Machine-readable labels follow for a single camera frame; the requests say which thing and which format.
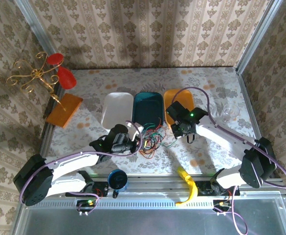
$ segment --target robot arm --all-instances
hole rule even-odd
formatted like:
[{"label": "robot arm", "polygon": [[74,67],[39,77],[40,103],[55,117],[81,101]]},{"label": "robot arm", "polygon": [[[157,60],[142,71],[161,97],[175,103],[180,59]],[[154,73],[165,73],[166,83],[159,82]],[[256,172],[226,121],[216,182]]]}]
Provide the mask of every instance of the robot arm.
[{"label": "robot arm", "polygon": [[[211,187],[216,193],[242,184],[260,188],[276,169],[276,165],[266,156],[246,144],[247,141],[256,144],[275,158],[271,143],[267,139],[255,140],[223,126],[227,130],[224,132],[212,123],[206,111],[200,108],[189,111],[178,101],[169,106],[166,112],[175,121],[171,128],[176,139],[189,134],[199,134],[216,142],[242,161],[241,165],[231,169],[221,169],[212,177]],[[244,141],[236,139],[230,133],[242,137]]]},{"label": "robot arm", "polygon": [[[143,126],[135,124],[141,132]],[[65,192],[85,192],[94,186],[94,182],[83,171],[75,172],[83,167],[99,164],[108,160],[104,154],[91,154],[89,152],[124,153],[137,150],[137,130],[129,123],[128,126],[121,124],[113,127],[107,136],[104,136],[89,144],[78,152],[59,157],[44,159],[40,154],[32,156],[23,168],[15,176],[13,182],[22,195],[22,200],[27,206],[32,206],[45,197]],[[23,190],[26,182],[29,185]]]}]

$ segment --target glass cup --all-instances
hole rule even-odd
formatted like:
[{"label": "glass cup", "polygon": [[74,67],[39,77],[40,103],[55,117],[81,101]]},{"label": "glass cup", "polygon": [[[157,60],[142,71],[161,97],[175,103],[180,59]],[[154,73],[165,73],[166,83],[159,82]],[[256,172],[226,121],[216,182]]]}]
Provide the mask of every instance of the glass cup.
[{"label": "glass cup", "polygon": [[230,121],[233,121],[234,118],[236,118],[240,114],[240,109],[235,104],[226,104],[223,107],[223,110],[220,115],[221,121],[224,123],[229,123]]}]

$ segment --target patterned table surface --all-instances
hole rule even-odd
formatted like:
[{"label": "patterned table surface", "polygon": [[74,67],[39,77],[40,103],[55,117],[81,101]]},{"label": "patterned table surface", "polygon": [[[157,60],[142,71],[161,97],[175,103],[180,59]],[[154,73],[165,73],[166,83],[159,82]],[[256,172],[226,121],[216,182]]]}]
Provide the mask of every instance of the patterned table surface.
[{"label": "patterned table surface", "polygon": [[[67,91],[83,98],[79,110],[74,114],[66,129],[56,127],[49,156],[56,157],[71,153],[98,139],[107,132],[101,126],[104,98],[111,92],[159,92],[197,86],[207,91],[210,109],[216,119],[226,103],[235,103],[240,108],[236,120],[228,126],[242,134],[254,137],[245,101],[233,68],[172,68],[172,69],[123,69],[123,70],[76,70],[73,71],[77,85]],[[195,105],[207,110],[207,101],[199,91],[190,90]],[[171,144],[175,139],[171,131],[163,143]],[[170,148],[160,147],[154,157],[145,159],[141,154],[132,157],[113,157],[101,164],[88,167],[94,174],[108,174],[114,169],[128,174],[176,173],[182,165],[190,174],[211,174],[220,168],[231,168],[241,161],[218,144],[197,136],[192,144],[186,138],[179,139]]]}]

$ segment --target blue mug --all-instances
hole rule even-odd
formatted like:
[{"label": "blue mug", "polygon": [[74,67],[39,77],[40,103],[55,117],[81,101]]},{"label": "blue mug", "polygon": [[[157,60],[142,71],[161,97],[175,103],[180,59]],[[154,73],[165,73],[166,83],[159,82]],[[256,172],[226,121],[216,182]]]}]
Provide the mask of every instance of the blue mug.
[{"label": "blue mug", "polygon": [[122,170],[113,170],[108,176],[108,184],[113,189],[113,198],[117,198],[120,192],[124,192],[128,187],[128,176]]}]

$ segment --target wooden block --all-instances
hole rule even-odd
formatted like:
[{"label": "wooden block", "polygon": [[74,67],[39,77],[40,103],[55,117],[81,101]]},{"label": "wooden block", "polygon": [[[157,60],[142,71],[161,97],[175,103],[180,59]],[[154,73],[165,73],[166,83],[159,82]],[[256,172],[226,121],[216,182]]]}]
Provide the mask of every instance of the wooden block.
[{"label": "wooden block", "polygon": [[60,100],[66,110],[64,110],[60,104],[57,104],[46,121],[50,124],[65,128],[82,101],[82,98],[66,93]]}]

